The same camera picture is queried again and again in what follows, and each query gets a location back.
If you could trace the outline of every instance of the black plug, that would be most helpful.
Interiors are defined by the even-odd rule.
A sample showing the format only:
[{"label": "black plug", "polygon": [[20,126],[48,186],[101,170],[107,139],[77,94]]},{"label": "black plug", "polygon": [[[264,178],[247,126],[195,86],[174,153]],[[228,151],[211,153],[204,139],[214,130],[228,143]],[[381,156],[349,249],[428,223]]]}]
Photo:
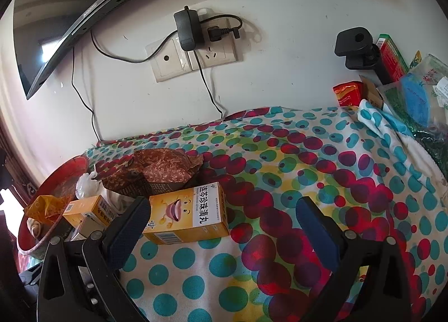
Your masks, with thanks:
[{"label": "black plug", "polygon": [[238,27],[232,27],[231,29],[220,29],[218,26],[212,26],[207,29],[208,37],[210,42],[220,41],[223,35],[234,33],[235,38],[240,38],[240,32],[238,31]]},{"label": "black plug", "polygon": [[204,34],[202,33],[197,11],[190,10],[188,6],[185,6],[184,10],[174,14],[174,20],[178,28],[178,37],[182,50],[189,52],[204,45]]}]

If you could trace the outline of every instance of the red packet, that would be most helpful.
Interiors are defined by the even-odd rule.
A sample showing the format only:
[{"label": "red packet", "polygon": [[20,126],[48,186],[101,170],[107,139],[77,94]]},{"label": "red packet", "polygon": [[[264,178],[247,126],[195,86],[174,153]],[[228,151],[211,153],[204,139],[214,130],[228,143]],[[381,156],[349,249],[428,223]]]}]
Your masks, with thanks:
[{"label": "red packet", "polygon": [[362,82],[356,81],[338,84],[333,87],[333,92],[336,94],[340,107],[359,106],[362,100],[362,91]]}]

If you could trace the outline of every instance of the socket hole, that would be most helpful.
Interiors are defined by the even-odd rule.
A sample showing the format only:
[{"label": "socket hole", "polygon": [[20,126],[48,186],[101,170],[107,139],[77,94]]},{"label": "socket hole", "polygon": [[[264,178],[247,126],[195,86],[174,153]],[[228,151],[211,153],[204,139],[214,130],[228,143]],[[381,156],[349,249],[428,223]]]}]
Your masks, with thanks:
[{"label": "socket hole", "polygon": [[364,40],[364,34],[361,34],[361,33],[356,34],[356,36],[355,36],[355,41],[356,41],[357,43],[360,43],[362,40]]}]

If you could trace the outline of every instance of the black cable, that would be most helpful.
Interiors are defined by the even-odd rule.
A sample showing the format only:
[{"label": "black cable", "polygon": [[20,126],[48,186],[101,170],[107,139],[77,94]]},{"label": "black cable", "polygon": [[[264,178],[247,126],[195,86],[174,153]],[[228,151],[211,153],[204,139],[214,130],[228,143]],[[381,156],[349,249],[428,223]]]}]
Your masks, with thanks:
[{"label": "black cable", "polygon": [[[243,27],[243,20],[242,20],[241,18],[239,18],[238,16],[230,15],[230,14],[212,16],[212,17],[209,17],[209,18],[206,18],[206,19],[200,21],[200,23],[204,23],[204,22],[208,22],[208,21],[215,20],[215,19],[217,19],[217,18],[224,18],[224,17],[230,17],[230,18],[234,18],[235,20],[238,20],[240,24],[239,24],[239,26],[237,27],[237,29],[240,29],[241,27]],[[95,47],[95,49],[98,50],[98,52],[100,52],[100,53],[103,54],[104,56],[107,56],[108,58],[111,58],[111,59],[124,61],[124,62],[126,62],[126,63],[140,64],[140,63],[144,63],[145,61],[148,61],[148,60],[152,59],[152,58],[153,58],[153,57],[154,57],[154,56],[161,50],[161,48],[167,43],[167,41],[168,41],[174,34],[176,34],[177,32],[178,32],[177,30],[171,32],[171,34],[169,34],[169,35],[162,41],[162,43],[157,47],[157,49],[156,49],[151,55],[149,55],[147,58],[142,59],[142,60],[133,60],[133,59],[128,59],[128,58],[123,58],[123,57],[121,57],[121,56],[114,56],[114,55],[111,55],[111,54],[107,54],[106,52],[104,52],[103,50],[101,50],[101,49],[98,47],[98,44],[97,44],[97,42],[96,42],[96,38],[95,38],[95,36],[93,35],[93,30],[92,30],[92,29],[90,30],[90,37],[92,38],[92,43],[93,43],[93,46]]]},{"label": "black cable", "polygon": [[171,32],[171,34],[169,34],[169,35],[162,41],[162,43],[157,47],[157,49],[156,49],[151,55],[149,55],[147,58],[142,59],[142,60],[127,59],[127,58],[122,58],[122,57],[120,57],[120,56],[113,56],[113,55],[107,54],[107,53],[105,53],[104,51],[102,51],[102,50],[98,47],[98,44],[97,44],[96,41],[95,41],[96,39],[95,39],[95,37],[93,36],[93,30],[90,30],[90,37],[92,38],[93,46],[94,46],[94,47],[95,47],[101,54],[103,54],[104,56],[107,56],[108,58],[115,59],[115,60],[125,61],[126,63],[140,64],[140,63],[144,63],[145,61],[148,61],[148,60],[152,59],[152,58],[153,58],[153,57],[160,51],[160,49],[163,47],[163,45],[165,45],[165,44],[167,43],[167,41],[168,41],[174,34],[176,34],[177,32],[178,32],[177,30]]},{"label": "black cable", "polygon": [[81,95],[79,94],[78,90],[76,89],[75,84],[73,83],[73,77],[75,75],[75,47],[74,46],[73,46],[73,49],[72,49],[72,53],[73,53],[72,87],[73,87],[73,89],[75,89],[76,93],[78,93],[78,97],[81,100],[81,102],[84,105],[84,107],[86,107],[92,113],[92,128],[93,128],[93,132],[95,132],[95,136],[98,139],[98,141],[101,141],[99,136],[98,136],[98,134],[96,133],[95,125],[93,123],[93,117],[95,116],[95,112],[89,106],[86,105],[86,103],[82,99]]},{"label": "black cable", "polygon": [[205,81],[204,73],[202,72],[201,63],[199,63],[199,58],[198,58],[198,54],[196,54],[196,50],[193,50],[193,52],[194,52],[194,56],[196,57],[196,61],[198,62],[199,71],[201,72],[201,77],[202,77],[202,80],[203,80],[203,82],[204,82],[204,84],[205,84],[205,87],[207,88],[207,92],[208,92],[208,95],[210,96],[210,100],[211,100],[211,102],[213,103],[213,105],[216,107],[216,109],[218,110],[218,112],[221,114],[221,120],[222,120],[223,117],[224,117],[224,114],[223,114],[223,112],[218,108],[218,106],[216,105],[216,103],[214,102],[213,96],[211,95],[211,92],[210,92],[210,90],[209,90],[209,88],[208,88],[208,86],[207,86],[207,82]]}]

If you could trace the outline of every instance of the white plastic bag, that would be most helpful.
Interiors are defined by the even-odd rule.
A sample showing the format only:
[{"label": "white plastic bag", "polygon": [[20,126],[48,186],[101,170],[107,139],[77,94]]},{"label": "white plastic bag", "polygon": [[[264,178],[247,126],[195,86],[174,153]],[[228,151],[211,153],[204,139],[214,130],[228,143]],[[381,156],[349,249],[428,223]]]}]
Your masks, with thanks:
[{"label": "white plastic bag", "polygon": [[122,214],[135,199],[106,189],[102,181],[93,179],[97,175],[96,171],[93,171],[79,177],[76,183],[76,197],[81,199],[102,196],[117,214]]}]

